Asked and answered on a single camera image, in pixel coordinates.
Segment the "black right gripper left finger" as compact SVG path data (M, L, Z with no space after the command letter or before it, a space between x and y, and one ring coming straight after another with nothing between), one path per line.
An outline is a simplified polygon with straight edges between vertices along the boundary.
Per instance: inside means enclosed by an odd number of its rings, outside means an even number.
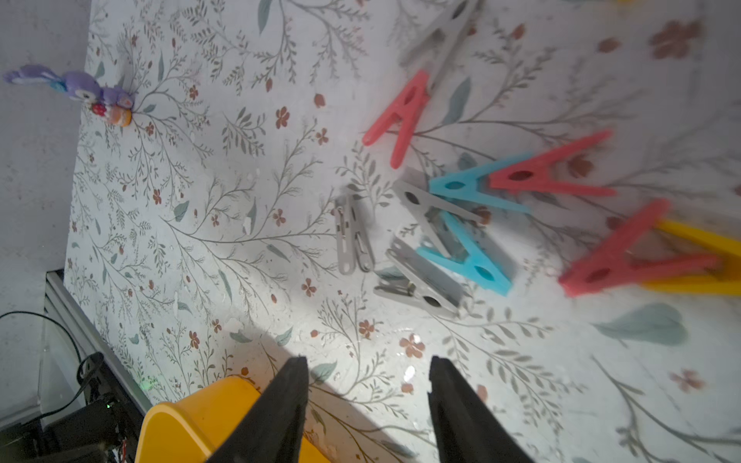
M304 357L291 357L210 462L299 461L308 403Z

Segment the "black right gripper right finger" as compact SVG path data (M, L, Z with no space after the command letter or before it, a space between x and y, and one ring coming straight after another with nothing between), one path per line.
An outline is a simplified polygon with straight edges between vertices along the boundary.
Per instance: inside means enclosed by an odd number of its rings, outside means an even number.
M430 362L430 418L442 462L531 463L530 455L486 408L453 362Z

